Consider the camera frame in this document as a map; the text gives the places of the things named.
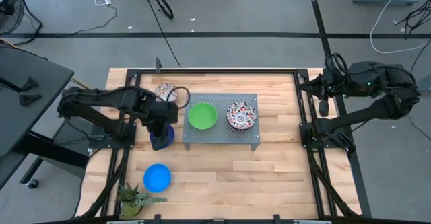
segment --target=patterned bowl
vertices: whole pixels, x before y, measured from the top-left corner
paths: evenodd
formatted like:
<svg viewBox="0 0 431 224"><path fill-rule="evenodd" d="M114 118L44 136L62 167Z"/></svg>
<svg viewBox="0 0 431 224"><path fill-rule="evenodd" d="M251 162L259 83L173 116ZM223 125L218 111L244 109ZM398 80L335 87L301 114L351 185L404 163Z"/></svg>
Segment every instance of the patterned bowl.
<svg viewBox="0 0 431 224"><path fill-rule="evenodd" d="M156 88L156 95L167 101L168 94L175 88L175 85L171 83L162 83ZM174 102L178 97L178 90L172 92L169 96L169 101Z"/></svg>
<svg viewBox="0 0 431 224"><path fill-rule="evenodd" d="M235 102L226 113L228 122L234 128L246 130L251 128L257 119L256 109L247 102Z"/></svg>

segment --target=green bowl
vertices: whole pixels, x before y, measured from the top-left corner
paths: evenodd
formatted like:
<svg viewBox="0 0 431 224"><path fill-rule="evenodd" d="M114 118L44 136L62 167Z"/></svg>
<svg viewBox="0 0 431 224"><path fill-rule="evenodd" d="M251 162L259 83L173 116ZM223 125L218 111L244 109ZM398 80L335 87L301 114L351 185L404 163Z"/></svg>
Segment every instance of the green bowl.
<svg viewBox="0 0 431 224"><path fill-rule="evenodd" d="M217 110L211 104L200 102L189 110L190 124L199 130L211 128L217 122Z"/></svg>

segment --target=potted plant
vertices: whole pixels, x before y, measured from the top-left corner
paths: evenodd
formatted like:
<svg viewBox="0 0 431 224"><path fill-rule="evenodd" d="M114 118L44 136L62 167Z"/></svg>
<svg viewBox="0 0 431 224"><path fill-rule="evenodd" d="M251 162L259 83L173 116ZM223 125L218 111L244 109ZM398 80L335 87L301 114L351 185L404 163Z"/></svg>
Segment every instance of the potted plant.
<svg viewBox="0 0 431 224"><path fill-rule="evenodd" d="M138 185L134 189L126 182L126 188L120 186L117 201L121 203L121 216L126 219L134 218L142 208L153 203L166 202L166 198L151 197L148 193L139 193Z"/></svg>

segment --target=chair wheel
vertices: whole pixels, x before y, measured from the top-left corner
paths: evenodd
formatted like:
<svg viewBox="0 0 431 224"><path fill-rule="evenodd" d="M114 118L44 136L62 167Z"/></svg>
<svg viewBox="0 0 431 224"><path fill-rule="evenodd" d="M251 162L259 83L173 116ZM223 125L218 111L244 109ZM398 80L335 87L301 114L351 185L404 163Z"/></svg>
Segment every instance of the chair wheel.
<svg viewBox="0 0 431 224"><path fill-rule="evenodd" d="M38 185L39 185L39 181L38 181L38 180L35 180L35 179L30 179L30 181L29 181L29 182L27 182L27 184L26 184L26 186L27 186L29 189L37 188L37 187L38 187Z"/></svg>

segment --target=black desk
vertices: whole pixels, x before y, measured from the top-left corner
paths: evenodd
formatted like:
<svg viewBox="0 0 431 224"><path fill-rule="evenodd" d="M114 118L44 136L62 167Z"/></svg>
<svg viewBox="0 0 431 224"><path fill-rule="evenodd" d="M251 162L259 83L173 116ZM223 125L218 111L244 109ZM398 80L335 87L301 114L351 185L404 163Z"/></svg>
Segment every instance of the black desk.
<svg viewBox="0 0 431 224"><path fill-rule="evenodd" d="M2 65L14 65L15 73L31 76L39 86L25 93L42 97L23 107L19 103L19 93L6 87L0 90L0 188L29 153L85 167L87 156L59 147L53 139L31 131L67 85L73 71L6 46L0 46L0 71Z"/></svg>

